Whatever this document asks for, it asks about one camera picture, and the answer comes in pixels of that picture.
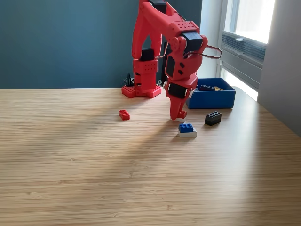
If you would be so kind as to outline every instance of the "teal wall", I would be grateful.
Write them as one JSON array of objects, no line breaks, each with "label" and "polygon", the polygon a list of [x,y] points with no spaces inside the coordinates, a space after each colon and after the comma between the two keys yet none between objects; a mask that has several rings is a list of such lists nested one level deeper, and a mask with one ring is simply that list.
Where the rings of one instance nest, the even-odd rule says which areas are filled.
[{"label": "teal wall", "polygon": [[[201,0],[169,2],[200,24]],[[137,14],[138,0],[0,0],[0,89],[121,87]]]}]

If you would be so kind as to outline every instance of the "wire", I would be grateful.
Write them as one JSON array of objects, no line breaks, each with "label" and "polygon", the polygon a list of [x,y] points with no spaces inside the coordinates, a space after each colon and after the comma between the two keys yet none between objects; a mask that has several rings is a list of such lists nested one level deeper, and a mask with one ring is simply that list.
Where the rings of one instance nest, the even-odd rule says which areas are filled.
[{"label": "wire", "polygon": [[166,43],[165,49],[164,49],[164,54],[162,56],[156,57],[155,59],[161,59],[163,57],[165,57],[166,51],[167,51],[167,47],[168,47],[168,42]]},{"label": "wire", "polygon": [[200,55],[200,56],[203,56],[203,57],[207,57],[207,58],[210,58],[210,59],[213,59],[213,60],[218,60],[222,57],[222,50],[220,48],[217,48],[217,47],[213,47],[213,46],[207,46],[207,48],[211,48],[211,49],[215,49],[217,51],[219,51],[221,53],[220,56],[209,56],[209,55],[205,55],[205,54],[200,54],[200,53],[186,53],[184,55],[184,57],[188,56],[188,55],[193,55],[193,54],[196,54],[196,55]]},{"label": "wire", "polygon": [[181,16],[181,14],[179,14],[179,16],[180,16],[180,18],[182,18],[184,21],[187,21],[186,19],[185,19],[185,17],[183,17],[183,16]]}]

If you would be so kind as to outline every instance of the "blue container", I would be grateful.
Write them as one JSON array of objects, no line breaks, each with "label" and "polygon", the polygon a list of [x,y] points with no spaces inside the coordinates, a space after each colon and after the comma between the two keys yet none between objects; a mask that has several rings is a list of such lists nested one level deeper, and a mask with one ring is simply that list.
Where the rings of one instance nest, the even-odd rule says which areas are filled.
[{"label": "blue container", "polygon": [[195,91],[186,101],[189,109],[233,108],[236,91],[224,79],[198,79],[197,88],[201,85],[218,86],[223,91]]}]

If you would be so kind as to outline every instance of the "stacked lego bricks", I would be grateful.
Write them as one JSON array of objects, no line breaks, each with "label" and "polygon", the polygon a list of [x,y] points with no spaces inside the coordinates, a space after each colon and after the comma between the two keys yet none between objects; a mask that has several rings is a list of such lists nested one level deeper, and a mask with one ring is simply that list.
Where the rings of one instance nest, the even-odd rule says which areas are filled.
[{"label": "stacked lego bricks", "polygon": [[178,135],[180,137],[196,137],[197,136],[197,131],[191,124],[180,124],[179,125],[179,130],[178,130]]}]

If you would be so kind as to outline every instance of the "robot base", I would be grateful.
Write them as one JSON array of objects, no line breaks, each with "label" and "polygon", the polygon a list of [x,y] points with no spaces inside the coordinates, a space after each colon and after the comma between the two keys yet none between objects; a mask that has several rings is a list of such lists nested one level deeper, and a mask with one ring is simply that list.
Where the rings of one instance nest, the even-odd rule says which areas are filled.
[{"label": "robot base", "polygon": [[121,88],[121,92],[123,95],[127,96],[128,98],[134,98],[134,97],[149,97],[149,98],[154,98],[158,96],[162,90],[160,86],[156,86],[156,88],[147,93],[140,93],[139,91],[136,90],[135,86],[123,86]]}]

